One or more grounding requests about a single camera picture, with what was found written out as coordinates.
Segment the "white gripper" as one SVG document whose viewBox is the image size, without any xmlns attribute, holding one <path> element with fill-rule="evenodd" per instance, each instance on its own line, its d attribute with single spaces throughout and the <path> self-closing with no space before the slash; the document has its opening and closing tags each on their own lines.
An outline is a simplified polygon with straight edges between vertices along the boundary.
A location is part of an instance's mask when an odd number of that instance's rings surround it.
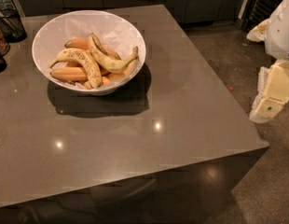
<svg viewBox="0 0 289 224">
<path fill-rule="evenodd" d="M 261 67 L 258 94 L 249 119 L 265 123 L 274 119 L 289 102 L 289 0 L 282 0 L 270 17 L 258 23 L 246 38 L 264 42 L 265 52 L 277 60 L 270 68 Z"/>
</svg>

